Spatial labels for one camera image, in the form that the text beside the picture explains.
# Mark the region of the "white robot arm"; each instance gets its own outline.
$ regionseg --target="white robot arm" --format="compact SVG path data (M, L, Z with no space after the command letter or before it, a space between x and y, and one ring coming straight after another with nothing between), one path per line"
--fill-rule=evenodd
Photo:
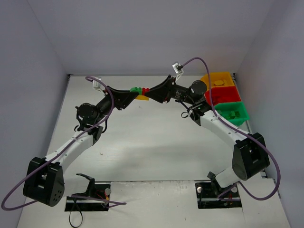
M115 90L110 87L108 87L108 89L110 89L113 94L114 106L118 110L125 109L138 95L138 92ZM219 195L226 187L239 180L245 181L262 171L269 165L269 158L266 152L255 143L245 136L227 128L219 121L218 117L214 115L211 107L206 102L204 97L206 90L207 86L202 81L195 81L189 88L185 88L177 85L176 78L169 75L164 82L151 88L149 92L146 92L145 96L160 103L169 102L172 98L183 104L187 109L188 116L190 116L196 124L212 131L233 150L231 166L217 175L211 172L208 175L215 194ZM108 114L111 99L109 94L106 91L104 92L105 97L97 105L84 103L76 107L76 118L79 121L78 132L89 129ZM63 179L63 174L69 165L82 152L93 146L94 143L99 140L102 127L96 127L77 138L78 132L54 153L49 154L43 159L34 158L30 162L28 174L56 157L70 142L75 141L71 147L45 167L45 169L37 172L25 181L23 189L25 196L49 206L54 206L63 196L85 191L90 192L90 188L94 188L94 186L92 186L94 184L90 184L93 178L83 174L77 174L77 176L72 179ZM256 133L252 136L265 145L264 139L260 134Z

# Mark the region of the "green block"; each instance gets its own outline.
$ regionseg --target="green block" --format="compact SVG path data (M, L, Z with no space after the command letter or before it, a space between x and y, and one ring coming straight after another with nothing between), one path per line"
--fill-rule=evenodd
M139 95L142 95L143 90L140 87L133 87L130 92L138 92Z
M240 126L243 122L249 120L249 115L243 102L220 103L214 107L221 116L235 126Z

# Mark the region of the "red block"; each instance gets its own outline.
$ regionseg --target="red block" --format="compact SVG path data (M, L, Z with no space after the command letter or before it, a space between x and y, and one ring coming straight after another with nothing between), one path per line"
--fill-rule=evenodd
M142 88L142 95L144 96L144 94L149 91L150 91L150 89L148 89L148 88Z
M210 90L205 93L205 98L210 104ZM228 86L228 87L214 87L212 88L212 102L213 105L217 105L219 103L228 103L228 102L237 102L241 101L239 97L237 88L235 86Z

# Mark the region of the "white floor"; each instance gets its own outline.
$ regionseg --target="white floor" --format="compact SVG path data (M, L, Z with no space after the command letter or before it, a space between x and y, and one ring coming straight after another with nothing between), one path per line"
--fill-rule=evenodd
M153 87L166 76L103 77L117 89ZM178 83L190 86L197 76ZM67 141L77 125L76 109L84 102L97 104L103 94L83 77L72 77L48 152ZM113 111L108 130L92 148L68 168L65 177L81 172L97 181L113 181L111 199L127 205L108 212L84 212L81 228L288 228L280 199L251 199L240 187L243 208L198 209L194 180L207 180L209 171L219 173L231 165L232 151L217 136L191 119L182 119L184 108L173 100L131 103ZM245 182L257 196L271 192L274 183L256 175ZM23 209L18 228L69 228L65 199L53 208L36 203ZM79 219L75 213L73 219Z

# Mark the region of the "bolt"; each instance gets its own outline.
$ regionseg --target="bolt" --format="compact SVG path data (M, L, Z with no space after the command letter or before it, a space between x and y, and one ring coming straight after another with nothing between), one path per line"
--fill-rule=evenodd
M236 193L236 192L238 192L238 188L237 188L237 187L234 187L233 189L231 189L231 191L232 191L233 193Z
M111 194L111 189L105 189L104 192L109 196Z
M203 191L203 188L202 188L202 187L198 187L198 188L196 189L196 191L197 191L198 194L201 194L201 192Z

